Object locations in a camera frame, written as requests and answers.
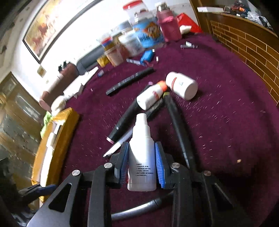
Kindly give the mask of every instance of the framed painting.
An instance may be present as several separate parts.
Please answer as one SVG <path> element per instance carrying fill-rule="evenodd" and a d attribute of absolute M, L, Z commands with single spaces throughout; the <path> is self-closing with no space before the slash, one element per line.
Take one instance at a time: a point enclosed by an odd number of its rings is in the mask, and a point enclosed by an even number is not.
<path fill-rule="evenodd" d="M 47 0 L 29 26 L 23 42 L 38 63 L 53 42 L 80 15 L 101 0 Z"/>

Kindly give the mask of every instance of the blue labeled jar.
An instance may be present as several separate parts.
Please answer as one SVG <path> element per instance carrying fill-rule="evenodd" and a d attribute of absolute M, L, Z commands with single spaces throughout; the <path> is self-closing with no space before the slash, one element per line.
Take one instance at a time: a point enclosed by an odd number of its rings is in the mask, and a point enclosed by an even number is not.
<path fill-rule="evenodd" d="M 136 13 L 133 29 L 144 48 L 149 48 L 164 42 L 164 37 L 160 26 L 157 24 L 157 19 L 151 12 Z"/>

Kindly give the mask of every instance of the brick pattern panel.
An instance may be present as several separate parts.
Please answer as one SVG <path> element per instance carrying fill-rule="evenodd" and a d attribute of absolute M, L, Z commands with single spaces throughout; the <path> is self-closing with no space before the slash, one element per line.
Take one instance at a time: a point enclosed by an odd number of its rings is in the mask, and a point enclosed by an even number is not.
<path fill-rule="evenodd" d="M 211 20 L 215 37 L 262 78 L 279 106 L 279 53 L 261 40 Z"/>

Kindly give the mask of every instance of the purple tablecloth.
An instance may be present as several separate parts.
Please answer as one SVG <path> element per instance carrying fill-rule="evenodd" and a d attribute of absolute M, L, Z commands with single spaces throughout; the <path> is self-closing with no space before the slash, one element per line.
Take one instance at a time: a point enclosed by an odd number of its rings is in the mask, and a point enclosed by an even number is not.
<path fill-rule="evenodd" d="M 107 66 L 103 77 L 94 76 L 77 99 L 67 107 L 80 114 L 72 143 L 62 169 L 64 180 L 74 169 L 94 170 L 107 162 L 102 155 L 111 144 L 106 137 L 149 81 L 165 80 L 171 72 L 180 72 L 199 84 L 198 95 L 185 101 L 172 93 L 187 122 L 200 168 L 210 170 L 236 195 L 259 226 L 279 198 L 279 112 L 264 83 L 240 59 L 210 36 L 187 37 L 198 49 L 181 49 L 171 43 L 156 50 L 156 72 L 108 97 L 105 91 L 117 82 L 143 70 L 143 66 L 123 63 Z M 163 107 L 149 123 L 154 141 L 161 141 L 166 153 L 183 162 L 168 111 Z M 111 190 L 112 212 L 122 211 L 162 193 L 130 192 L 125 185 Z M 171 207 L 113 226 L 171 226 Z"/>

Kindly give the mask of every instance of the metal screw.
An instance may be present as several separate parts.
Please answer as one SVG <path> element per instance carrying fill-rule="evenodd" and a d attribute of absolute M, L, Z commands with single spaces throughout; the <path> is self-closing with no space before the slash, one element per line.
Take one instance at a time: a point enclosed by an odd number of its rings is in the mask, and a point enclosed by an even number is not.
<path fill-rule="evenodd" d="M 211 176 L 211 172 L 208 171 L 208 170 L 205 170 L 205 171 L 203 172 L 203 175 L 209 177 L 209 176 Z"/>
<path fill-rule="evenodd" d="M 177 169 L 180 167 L 180 164 L 177 162 L 174 162 L 174 163 L 172 163 L 172 167 Z"/>
<path fill-rule="evenodd" d="M 78 169 L 76 169 L 72 172 L 73 176 L 78 176 L 79 174 L 80 174 L 80 171 Z"/>
<path fill-rule="evenodd" d="M 109 168 L 112 167 L 112 164 L 111 164 L 110 162 L 105 163 L 105 164 L 104 164 L 104 167 L 105 167 L 106 169 L 109 169 Z"/>

